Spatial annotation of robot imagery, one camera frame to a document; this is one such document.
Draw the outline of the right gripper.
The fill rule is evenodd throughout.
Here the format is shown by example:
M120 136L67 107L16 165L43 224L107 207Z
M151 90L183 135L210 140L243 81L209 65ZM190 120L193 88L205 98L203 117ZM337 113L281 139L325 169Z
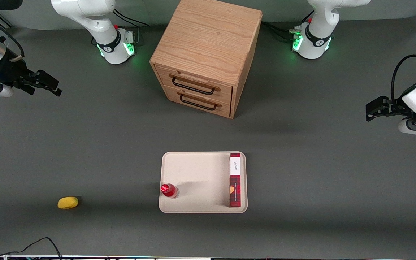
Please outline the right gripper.
M50 91L58 97L61 96L59 81L43 70L31 73L22 58L7 47L6 40L5 36L0 36L0 88L20 88L33 95L36 87Z

